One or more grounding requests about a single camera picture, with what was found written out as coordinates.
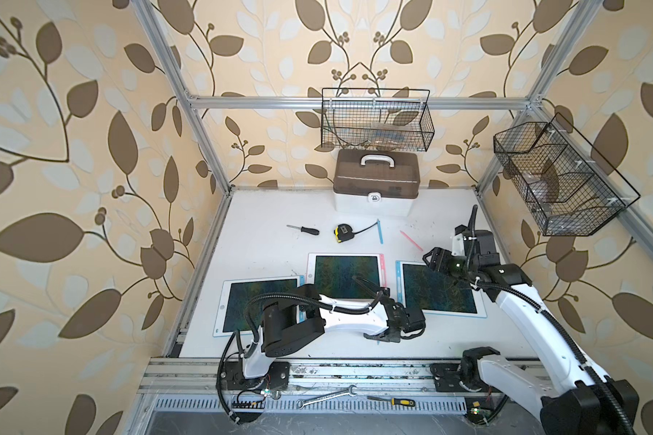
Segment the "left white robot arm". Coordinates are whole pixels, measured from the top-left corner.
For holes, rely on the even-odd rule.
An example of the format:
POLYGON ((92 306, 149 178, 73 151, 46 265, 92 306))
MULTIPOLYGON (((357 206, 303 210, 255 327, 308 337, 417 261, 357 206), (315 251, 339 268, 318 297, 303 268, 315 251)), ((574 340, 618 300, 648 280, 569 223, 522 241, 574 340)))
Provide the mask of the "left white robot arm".
POLYGON ((396 301, 387 287, 376 287, 363 277, 354 280, 368 299, 328 297, 313 284, 250 299, 244 318, 252 342, 246 349, 239 348, 243 376, 267 375, 276 359, 297 353, 327 333, 357 333, 382 343, 410 341, 424 334, 426 318, 420 308, 396 301))

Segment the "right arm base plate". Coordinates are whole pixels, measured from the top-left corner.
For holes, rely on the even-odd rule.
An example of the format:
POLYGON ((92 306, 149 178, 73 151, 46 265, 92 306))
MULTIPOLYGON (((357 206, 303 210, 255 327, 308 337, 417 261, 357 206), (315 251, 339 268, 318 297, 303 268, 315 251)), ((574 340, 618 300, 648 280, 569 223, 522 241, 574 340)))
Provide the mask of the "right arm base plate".
POLYGON ((429 366, 429 370, 437 393, 500 393, 483 382, 477 382, 473 386, 465 385, 461 378, 460 362, 434 362, 429 366))

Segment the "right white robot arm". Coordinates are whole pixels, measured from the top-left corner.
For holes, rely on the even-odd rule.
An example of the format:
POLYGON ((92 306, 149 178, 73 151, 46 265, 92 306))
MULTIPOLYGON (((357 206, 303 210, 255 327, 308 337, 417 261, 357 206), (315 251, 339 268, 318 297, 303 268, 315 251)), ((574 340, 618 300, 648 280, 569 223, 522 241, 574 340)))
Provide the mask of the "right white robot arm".
POLYGON ((450 250, 424 254, 426 266, 485 293, 521 330, 548 382, 520 369, 490 346, 464 351, 460 384, 475 392, 493 387, 531 413, 547 434, 632 434, 640 397, 594 362, 551 314, 531 279, 502 264, 493 233, 459 226, 450 250))

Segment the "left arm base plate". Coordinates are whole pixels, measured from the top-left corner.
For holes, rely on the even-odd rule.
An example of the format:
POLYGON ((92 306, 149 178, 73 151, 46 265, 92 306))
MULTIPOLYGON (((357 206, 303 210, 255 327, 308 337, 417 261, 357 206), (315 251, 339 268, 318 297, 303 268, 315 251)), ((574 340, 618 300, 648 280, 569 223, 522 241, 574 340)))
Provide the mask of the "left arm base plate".
POLYGON ((246 377, 240 361, 225 362, 219 371, 221 386, 230 391, 242 390, 285 390, 289 382, 290 363, 273 362, 266 375, 246 377))

